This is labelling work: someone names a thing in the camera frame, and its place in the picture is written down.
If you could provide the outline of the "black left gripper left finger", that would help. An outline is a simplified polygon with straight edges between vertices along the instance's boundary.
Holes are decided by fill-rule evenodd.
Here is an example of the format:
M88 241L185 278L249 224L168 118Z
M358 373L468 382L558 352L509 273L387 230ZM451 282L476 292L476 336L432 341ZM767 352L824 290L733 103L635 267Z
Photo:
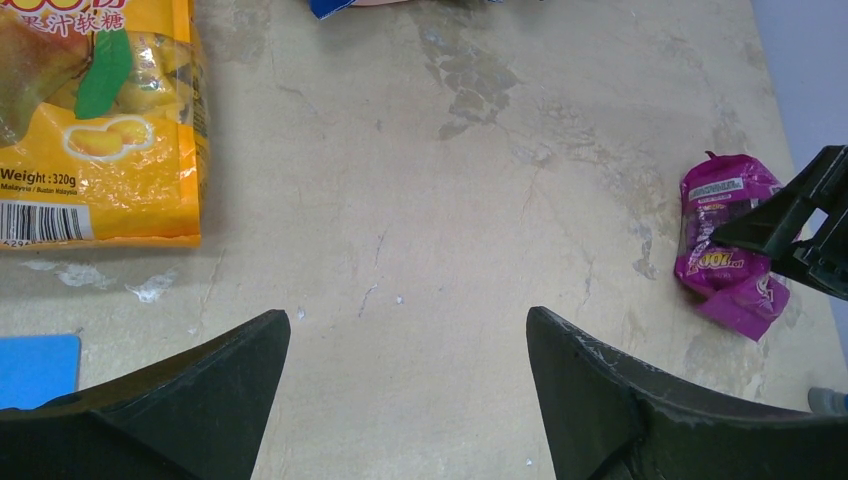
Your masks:
M1 412L4 479L248 479L291 328L269 310L32 410Z

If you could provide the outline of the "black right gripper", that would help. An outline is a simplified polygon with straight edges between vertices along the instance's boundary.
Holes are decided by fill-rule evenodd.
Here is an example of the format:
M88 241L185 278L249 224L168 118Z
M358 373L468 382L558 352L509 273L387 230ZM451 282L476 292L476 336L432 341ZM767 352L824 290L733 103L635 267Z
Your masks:
M816 211L824 223L795 241ZM847 300L847 147L823 147L781 190L716 228L711 240L766 255L774 273Z

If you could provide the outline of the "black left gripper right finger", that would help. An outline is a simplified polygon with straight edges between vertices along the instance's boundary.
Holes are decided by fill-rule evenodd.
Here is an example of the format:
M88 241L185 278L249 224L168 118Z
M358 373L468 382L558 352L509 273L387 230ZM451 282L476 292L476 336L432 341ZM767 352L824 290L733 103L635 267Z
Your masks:
M529 361L559 479L843 479L847 421L710 390L544 307Z

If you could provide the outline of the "purple candy bag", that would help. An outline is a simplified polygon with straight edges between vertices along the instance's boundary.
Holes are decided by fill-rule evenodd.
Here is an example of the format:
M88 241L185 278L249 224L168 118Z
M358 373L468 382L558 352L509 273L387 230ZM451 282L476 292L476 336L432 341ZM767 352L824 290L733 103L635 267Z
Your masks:
M711 240L714 230L768 200L781 182L758 159L706 153L680 181L681 229L675 276L702 297L708 319L759 341L790 300L787 280L760 254Z

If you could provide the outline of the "blue candy bag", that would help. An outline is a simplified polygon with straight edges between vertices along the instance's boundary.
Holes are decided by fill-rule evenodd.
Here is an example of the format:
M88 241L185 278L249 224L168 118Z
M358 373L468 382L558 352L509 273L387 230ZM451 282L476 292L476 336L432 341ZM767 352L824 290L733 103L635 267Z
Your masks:
M313 15L323 20L336 12L353 5L356 0L309 0L308 5Z

